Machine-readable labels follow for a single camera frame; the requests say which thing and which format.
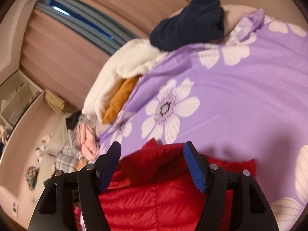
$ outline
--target white fleece garment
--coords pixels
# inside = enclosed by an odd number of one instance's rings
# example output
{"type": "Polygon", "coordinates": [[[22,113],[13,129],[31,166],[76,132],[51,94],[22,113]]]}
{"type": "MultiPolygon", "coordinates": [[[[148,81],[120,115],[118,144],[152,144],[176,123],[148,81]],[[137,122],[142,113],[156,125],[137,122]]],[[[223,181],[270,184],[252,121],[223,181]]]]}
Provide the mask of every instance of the white fleece garment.
{"type": "Polygon", "coordinates": [[[123,79],[145,75],[168,53],[153,47],[149,40],[133,39],[114,53],[100,71],[84,102],[84,115],[97,115],[100,122],[123,79]]]}

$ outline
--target ribbed blue pad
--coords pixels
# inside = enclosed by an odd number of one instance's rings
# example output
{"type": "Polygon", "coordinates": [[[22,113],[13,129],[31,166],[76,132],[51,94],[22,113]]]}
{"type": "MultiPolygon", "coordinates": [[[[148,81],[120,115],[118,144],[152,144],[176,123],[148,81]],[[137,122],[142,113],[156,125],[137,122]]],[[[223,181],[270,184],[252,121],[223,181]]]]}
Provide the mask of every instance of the ribbed blue pad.
{"type": "Polygon", "coordinates": [[[204,181],[204,172],[197,162],[196,157],[194,156],[190,147],[185,143],[183,147],[184,158],[187,163],[189,172],[192,176],[193,182],[197,189],[200,190],[202,194],[205,193],[206,185],[204,181]]]}
{"type": "Polygon", "coordinates": [[[109,157],[104,172],[102,173],[102,192],[105,191],[111,182],[113,173],[116,169],[116,166],[119,163],[121,157],[121,145],[118,143],[115,147],[115,150],[112,152],[112,155],[109,157]]]}

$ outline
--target bright light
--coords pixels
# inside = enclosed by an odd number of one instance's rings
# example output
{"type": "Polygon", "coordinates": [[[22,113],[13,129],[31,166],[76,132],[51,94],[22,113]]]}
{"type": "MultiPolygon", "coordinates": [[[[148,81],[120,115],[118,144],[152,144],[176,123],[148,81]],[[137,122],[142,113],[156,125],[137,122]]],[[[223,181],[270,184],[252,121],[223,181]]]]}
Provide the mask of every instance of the bright light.
{"type": "Polygon", "coordinates": [[[67,15],[67,16],[70,16],[70,14],[67,13],[66,11],[64,11],[63,9],[60,9],[60,8],[58,8],[58,7],[56,7],[56,6],[52,6],[52,7],[53,7],[55,10],[57,10],[57,11],[59,11],[59,12],[65,14],[65,15],[67,15]]]}

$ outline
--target metal screw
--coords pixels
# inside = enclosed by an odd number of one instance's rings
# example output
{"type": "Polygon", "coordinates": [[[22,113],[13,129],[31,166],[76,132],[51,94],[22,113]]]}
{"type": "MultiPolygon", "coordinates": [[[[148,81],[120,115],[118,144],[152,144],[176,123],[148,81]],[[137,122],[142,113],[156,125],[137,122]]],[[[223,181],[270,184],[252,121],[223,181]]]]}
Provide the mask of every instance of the metal screw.
{"type": "Polygon", "coordinates": [[[248,170],[244,170],[244,171],[243,171],[243,174],[244,174],[245,176],[250,176],[250,172],[249,172],[248,170]]]}
{"type": "Polygon", "coordinates": [[[62,174],[62,170],[57,170],[57,171],[54,173],[55,176],[60,176],[61,174],[62,174]]]}
{"type": "Polygon", "coordinates": [[[87,165],[87,170],[92,170],[95,168],[95,165],[93,163],[90,163],[87,165]]]}
{"type": "Polygon", "coordinates": [[[213,163],[213,164],[210,165],[210,168],[212,170],[217,170],[219,168],[219,166],[217,164],[213,163]]]}

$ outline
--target red jacket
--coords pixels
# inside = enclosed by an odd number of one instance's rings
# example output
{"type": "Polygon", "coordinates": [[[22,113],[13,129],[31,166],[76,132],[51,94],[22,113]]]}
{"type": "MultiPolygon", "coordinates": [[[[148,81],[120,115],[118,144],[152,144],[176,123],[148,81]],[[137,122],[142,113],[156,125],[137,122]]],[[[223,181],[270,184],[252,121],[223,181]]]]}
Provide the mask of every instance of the red jacket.
{"type": "MultiPolygon", "coordinates": [[[[255,162],[211,163],[227,171],[255,175],[255,162]]],[[[205,195],[195,188],[183,157],[183,144],[154,139],[118,164],[108,190],[99,196],[112,231],[194,231],[205,195]]],[[[227,192],[221,231],[228,230],[232,192],[227,192]]]]}

